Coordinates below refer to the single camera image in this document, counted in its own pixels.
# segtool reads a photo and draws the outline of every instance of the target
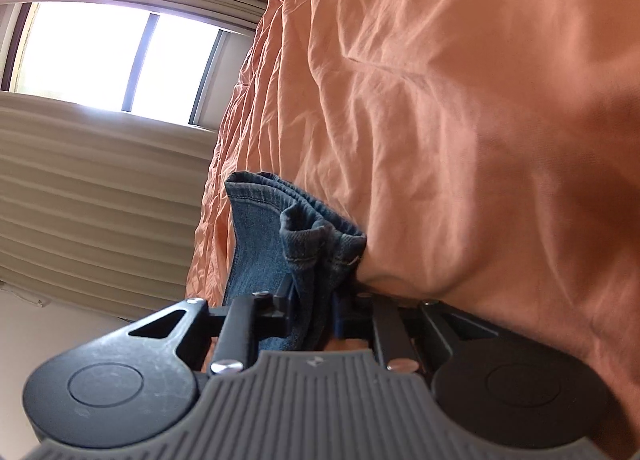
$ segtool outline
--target metal screw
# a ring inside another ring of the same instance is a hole
[[[244,370],[244,364],[235,359],[222,359],[211,363],[211,372],[216,375],[239,374]]]
[[[420,369],[418,361],[407,358],[391,359],[386,363],[386,369],[395,374],[412,374]]]

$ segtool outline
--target bright window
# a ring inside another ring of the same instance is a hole
[[[123,6],[32,5],[14,91],[188,123],[220,30]]]

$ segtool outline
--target orange bed sheet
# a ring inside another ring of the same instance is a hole
[[[269,0],[226,112],[188,295],[222,299],[223,182],[268,170],[368,235],[372,289],[569,351],[640,436],[640,0]]]

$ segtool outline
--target wrinkled fabric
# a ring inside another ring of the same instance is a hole
[[[188,278],[220,303],[223,182],[266,170],[367,233],[358,279],[566,350],[640,436],[640,0],[270,0]]]
[[[224,304],[253,292],[295,289],[291,331],[260,350],[314,350],[324,332],[332,292],[355,271],[367,238],[317,199],[272,173],[233,173],[225,181],[236,249]]]

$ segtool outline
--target denim fabric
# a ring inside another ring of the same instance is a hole
[[[355,270],[366,236],[322,202],[271,173],[235,172],[225,182],[236,251],[224,304],[256,291],[275,293],[291,274],[299,308],[289,337],[260,350],[312,350],[321,337],[331,292]]]

